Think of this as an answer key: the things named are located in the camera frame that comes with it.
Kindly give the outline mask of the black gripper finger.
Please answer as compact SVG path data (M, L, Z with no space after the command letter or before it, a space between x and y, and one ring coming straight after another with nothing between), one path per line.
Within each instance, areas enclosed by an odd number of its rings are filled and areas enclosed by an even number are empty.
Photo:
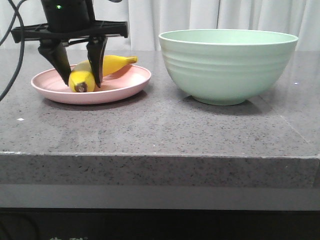
M69 64L66 48L62 42L57 39L43 39L40 40L38 52L51 63L51 65L58 72L65 85L69 85L69 76L71 74L71 67Z
M105 35L94 36L89 38L86 45L87 58L90 63L95 84L98 88L101 87L103 79L103 61L107 40L108 38Z

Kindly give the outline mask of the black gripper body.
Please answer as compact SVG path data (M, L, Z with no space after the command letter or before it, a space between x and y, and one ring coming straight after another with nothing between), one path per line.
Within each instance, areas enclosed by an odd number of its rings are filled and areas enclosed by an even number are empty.
M90 37L127 38L126 21L96 20L91 0L42 0L46 23L15 27L10 32L15 43L60 40L69 46L89 42Z

